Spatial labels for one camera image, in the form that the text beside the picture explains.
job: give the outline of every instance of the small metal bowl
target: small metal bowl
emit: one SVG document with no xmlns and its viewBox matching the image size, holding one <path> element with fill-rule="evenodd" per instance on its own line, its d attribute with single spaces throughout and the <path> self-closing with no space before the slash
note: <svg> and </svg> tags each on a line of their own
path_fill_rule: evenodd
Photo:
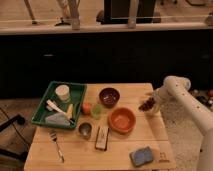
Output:
<svg viewBox="0 0 213 171">
<path fill-rule="evenodd" d="M 84 139 L 90 139 L 92 125 L 88 122 L 84 122 L 78 127 L 78 131 Z"/>
</svg>

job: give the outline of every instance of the green tray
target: green tray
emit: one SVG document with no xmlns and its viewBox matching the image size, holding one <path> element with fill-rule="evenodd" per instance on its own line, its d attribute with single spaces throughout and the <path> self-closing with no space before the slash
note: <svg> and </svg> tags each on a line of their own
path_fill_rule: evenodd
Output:
<svg viewBox="0 0 213 171">
<path fill-rule="evenodd" d="M 57 95 L 55 94 L 56 87 L 58 87 L 61 84 L 68 85 L 70 88 L 70 97 L 71 98 L 68 103 L 61 102 L 58 99 Z M 77 125 L 78 118 L 79 118 L 79 115 L 81 112 L 81 105 L 83 103 L 86 88 L 87 88 L 87 86 L 85 84 L 52 81 L 49 84 L 44 96 L 42 97 L 41 102 L 36 110 L 36 113 L 32 117 L 32 120 L 31 120 L 32 124 L 46 126 L 46 127 L 62 128 L 62 129 L 74 129 Z M 67 111 L 69 104 L 72 103 L 73 104 L 73 115 L 75 116 L 75 121 L 72 122 L 69 126 L 46 123 L 45 118 L 47 116 L 50 116 L 50 115 L 56 113 L 56 111 L 54 111 L 54 110 L 53 111 L 47 110 L 46 101 L 48 99 L 50 99 L 52 101 L 56 101 L 58 107 L 65 112 Z"/>
</svg>

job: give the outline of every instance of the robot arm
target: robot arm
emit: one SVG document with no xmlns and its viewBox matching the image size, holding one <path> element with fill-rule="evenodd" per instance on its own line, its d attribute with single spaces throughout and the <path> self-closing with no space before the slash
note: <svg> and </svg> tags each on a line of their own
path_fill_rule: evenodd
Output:
<svg viewBox="0 0 213 171">
<path fill-rule="evenodd" d="M 153 92 L 154 105 L 161 105 L 175 98 L 187 110 L 192 120 L 203 134 L 197 171 L 213 168 L 213 113 L 197 101 L 189 92 L 190 80 L 183 77 L 168 76 L 162 87 Z"/>
</svg>

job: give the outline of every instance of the blue sponge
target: blue sponge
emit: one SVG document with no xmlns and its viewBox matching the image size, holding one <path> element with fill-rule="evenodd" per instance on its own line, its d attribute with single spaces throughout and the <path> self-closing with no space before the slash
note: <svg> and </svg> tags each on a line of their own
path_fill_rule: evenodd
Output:
<svg viewBox="0 0 213 171">
<path fill-rule="evenodd" d="M 135 167 L 139 167 L 145 163 L 153 161 L 152 151 L 149 147 L 138 149 L 131 152 L 129 155 Z"/>
</svg>

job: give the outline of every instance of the table leg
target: table leg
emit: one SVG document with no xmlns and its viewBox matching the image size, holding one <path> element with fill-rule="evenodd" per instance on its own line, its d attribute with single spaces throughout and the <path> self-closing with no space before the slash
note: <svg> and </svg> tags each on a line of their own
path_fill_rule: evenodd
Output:
<svg viewBox="0 0 213 171">
<path fill-rule="evenodd" d="M 32 24 L 37 24 L 37 21 L 35 20 L 35 17 L 34 17 L 34 14 L 33 14 L 33 11 L 32 11 L 32 8 L 30 6 L 29 1 L 28 0 L 24 0 L 24 3 L 26 5 L 26 7 L 27 7 L 27 10 L 28 10 L 29 14 L 30 14 L 30 17 L 31 17 L 31 20 L 32 20 Z"/>
</svg>

